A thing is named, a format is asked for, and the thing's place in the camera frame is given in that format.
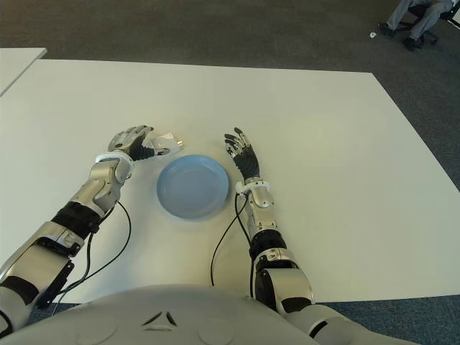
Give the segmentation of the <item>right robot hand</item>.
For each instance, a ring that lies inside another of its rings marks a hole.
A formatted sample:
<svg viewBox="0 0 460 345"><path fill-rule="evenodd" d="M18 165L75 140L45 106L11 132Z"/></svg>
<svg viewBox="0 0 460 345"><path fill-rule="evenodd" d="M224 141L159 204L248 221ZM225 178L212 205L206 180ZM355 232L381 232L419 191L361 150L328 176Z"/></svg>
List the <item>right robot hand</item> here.
<svg viewBox="0 0 460 345"><path fill-rule="evenodd" d="M234 134L225 134L226 152L231 156L234 164L245 180L260 177L259 161L246 134L238 127L234 127Z"/></svg>

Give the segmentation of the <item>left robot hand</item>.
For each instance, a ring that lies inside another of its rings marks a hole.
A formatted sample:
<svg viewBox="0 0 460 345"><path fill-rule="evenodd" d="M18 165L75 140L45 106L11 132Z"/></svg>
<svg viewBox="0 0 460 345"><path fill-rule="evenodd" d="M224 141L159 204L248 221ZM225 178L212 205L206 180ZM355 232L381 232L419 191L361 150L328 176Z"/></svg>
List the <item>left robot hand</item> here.
<svg viewBox="0 0 460 345"><path fill-rule="evenodd" d="M133 161L146 160L152 157L170 154L168 148L154 148L151 144L144 144L147 135L154 131L151 126L134 126L116 134L109 142L109 152L123 152Z"/></svg>

